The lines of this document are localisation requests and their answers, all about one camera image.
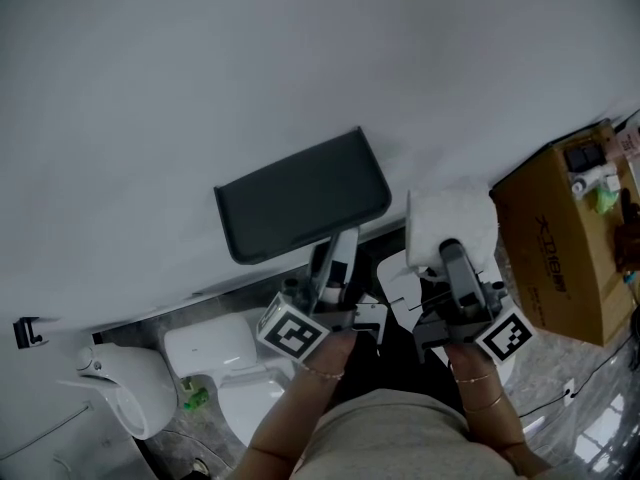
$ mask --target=beige shirt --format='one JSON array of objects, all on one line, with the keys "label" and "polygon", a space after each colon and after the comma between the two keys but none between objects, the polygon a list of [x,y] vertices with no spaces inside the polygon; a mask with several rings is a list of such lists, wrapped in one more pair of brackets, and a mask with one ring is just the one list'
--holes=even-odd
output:
[{"label": "beige shirt", "polygon": [[[511,465],[487,446],[472,443],[465,419],[417,393],[379,389],[322,417],[295,480],[491,479],[515,480]],[[584,478],[575,466],[540,480]]]}]

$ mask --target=white tissue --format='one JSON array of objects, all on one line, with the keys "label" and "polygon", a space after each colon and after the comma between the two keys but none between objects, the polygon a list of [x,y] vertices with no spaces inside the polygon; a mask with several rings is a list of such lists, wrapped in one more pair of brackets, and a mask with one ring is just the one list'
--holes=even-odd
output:
[{"label": "white tissue", "polygon": [[482,271],[498,241],[498,216],[488,187],[465,182],[439,191],[409,191],[406,234],[409,267],[431,267],[443,275],[439,247],[455,238],[475,271]]}]

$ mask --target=gray floor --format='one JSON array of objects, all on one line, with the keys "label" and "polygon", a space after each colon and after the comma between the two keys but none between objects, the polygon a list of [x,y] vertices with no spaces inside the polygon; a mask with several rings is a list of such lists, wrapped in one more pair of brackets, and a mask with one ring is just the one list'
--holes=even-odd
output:
[{"label": "gray floor", "polygon": [[[102,336],[105,342],[152,348],[164,355],[162,338],[168,330],[228,312],[266,307],[281,279],[287,276],[291,277],[292,273],[113,329]],[[571,378],[575,379],[576,387],[581,386],[628,335],[625,330],[607,349],[601,349],[541,332],[536,343],[517,357],[506,385],[518,413],[525,414],[559,397]],[[626,343],[593,375],[568,407],[560,400],[524,417],[531,448],[554,465],[569,460],[584,462],[590,478],[624,477],[640,446],[640,373],[634,375],[628,368],[633,348],[632,342]],[[188,394],[180,389],[178,379],[174,380],[182,407]],[[222,417],[211,379],[197,377],[196,382],[209,390],[212,400],[194,412],[180,408],[166,431],[146,441],[157,462],[173,478],[189,473],[195,457],[204,460],[214,475],[224,476],[229,467],[238,463],[244,449]]]}]

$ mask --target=person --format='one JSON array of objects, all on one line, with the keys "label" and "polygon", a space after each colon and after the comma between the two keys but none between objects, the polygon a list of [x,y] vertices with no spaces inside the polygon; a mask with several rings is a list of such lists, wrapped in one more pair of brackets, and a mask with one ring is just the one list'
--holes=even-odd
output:
[{"label": "person", "polygon": [[418,360],[395,321],[377,349],[334,333],[301,365],[230,478],[584,478],[551,468],[525,442],[493,361],[475,345]]}]

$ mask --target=toilet seat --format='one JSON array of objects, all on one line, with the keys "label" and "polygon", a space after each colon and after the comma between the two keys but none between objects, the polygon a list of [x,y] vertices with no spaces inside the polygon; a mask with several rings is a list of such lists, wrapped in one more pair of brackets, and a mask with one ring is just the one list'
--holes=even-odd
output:
[{"label": "toilet seat", "polygon": [[227,424],[242,444],[249,446],[256,428],[287,384],[288,379],[273,370],[225,379],[218,389],[218,402]]}]

